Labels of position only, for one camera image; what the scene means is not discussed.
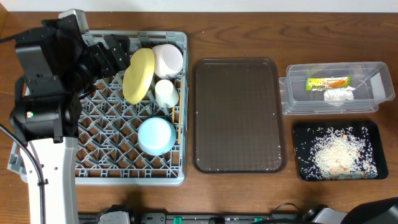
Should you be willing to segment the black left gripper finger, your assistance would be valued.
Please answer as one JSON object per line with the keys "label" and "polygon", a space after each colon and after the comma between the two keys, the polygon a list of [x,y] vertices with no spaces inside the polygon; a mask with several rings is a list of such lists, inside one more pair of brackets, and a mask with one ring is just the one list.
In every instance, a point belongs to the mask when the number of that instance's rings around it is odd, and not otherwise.
{"label": "black left gripper finger", "polygon": [[127,35],[106,35],[104,40],[108,45],[106,56],[116,72],[123,71],[130,66],[130,40]]}
{"label": "black left gripper finger", "polygon": [[108,78],[119,72],[112,53],[102,42],[89,46],[87,50],[93,61],[91,70],[95,78]]}

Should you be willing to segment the yellow-green plate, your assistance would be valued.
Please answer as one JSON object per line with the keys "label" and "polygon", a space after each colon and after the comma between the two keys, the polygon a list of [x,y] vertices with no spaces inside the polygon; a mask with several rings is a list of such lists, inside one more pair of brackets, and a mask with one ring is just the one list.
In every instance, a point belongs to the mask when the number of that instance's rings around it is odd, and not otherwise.
{"label": "yellow-green plate", "polygon": [[130,104],[138,104],[149,90],[154,76],[155,57],[152,49],[141,48],[130,59],[123,78],[123,96]]}

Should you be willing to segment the white bowl with food residue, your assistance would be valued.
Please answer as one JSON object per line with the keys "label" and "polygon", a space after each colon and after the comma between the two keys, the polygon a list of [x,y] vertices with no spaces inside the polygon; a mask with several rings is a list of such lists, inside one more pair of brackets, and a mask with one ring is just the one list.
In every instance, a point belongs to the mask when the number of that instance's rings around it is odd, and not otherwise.
{"label": "white bowl with food residue", "polygon": [[155,74],[162,79],[174,78],[182,71],[183,55],[172,44],[156,45],[152,48],[155,57]]}

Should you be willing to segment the cream white cup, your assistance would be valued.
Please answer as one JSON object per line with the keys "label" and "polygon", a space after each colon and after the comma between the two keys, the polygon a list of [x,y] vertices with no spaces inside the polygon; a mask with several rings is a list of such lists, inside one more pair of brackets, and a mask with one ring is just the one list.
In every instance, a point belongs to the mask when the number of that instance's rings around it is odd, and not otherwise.
{"label": "cream white cup", "polygon": [[179,101],[179,94],[170,80],[160,80],[155,84],[155,100],[162,108],[173,108]]}

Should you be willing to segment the green orange snack wrapper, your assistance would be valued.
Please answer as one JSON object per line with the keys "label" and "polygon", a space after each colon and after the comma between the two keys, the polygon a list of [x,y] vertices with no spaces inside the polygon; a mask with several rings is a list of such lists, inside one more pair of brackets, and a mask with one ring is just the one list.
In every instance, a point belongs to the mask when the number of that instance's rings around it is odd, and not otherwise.
{"label": "green orange snack wrapper", "polygon": [[346,88],[351,83],[351,77],[308,78],[307,91]]}

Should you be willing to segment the white tissue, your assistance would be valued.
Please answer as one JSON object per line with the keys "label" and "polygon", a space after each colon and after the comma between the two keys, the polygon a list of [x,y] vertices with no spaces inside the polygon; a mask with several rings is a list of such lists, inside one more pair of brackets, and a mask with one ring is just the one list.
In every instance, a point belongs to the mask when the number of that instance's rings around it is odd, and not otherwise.
{"label": "white tissue", "polygon": [[351,86],[346,88],[329,89],[324,92],[323,97],[329,105],[341,106],[347,100],[354,100],[354,90],[355,88]]}

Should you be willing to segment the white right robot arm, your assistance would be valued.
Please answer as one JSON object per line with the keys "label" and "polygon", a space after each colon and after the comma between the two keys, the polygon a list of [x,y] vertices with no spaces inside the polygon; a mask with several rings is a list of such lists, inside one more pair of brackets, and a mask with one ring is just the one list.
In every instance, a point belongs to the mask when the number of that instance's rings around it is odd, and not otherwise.
{"label": "white right robot arm", "polygon": [[309,210],[303,219],[323,224],[397,224],[397,197],[364,203],[348,213],[318,205]]}

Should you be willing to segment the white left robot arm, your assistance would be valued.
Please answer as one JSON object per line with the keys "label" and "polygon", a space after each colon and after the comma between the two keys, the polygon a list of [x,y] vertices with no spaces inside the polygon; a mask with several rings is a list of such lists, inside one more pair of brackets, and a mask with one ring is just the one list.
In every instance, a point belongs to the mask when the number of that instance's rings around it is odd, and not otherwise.
{"label": "white left robot arm", "polygon": [[87,32],[85,13],[71,9],[14,37],[24,74],[15,85],[11,137],[27,173],[32,223],[78,222],[81,100],[95,91],[98,80],[130,64],[127,36],[111,34],[89,45],[83,39]]}

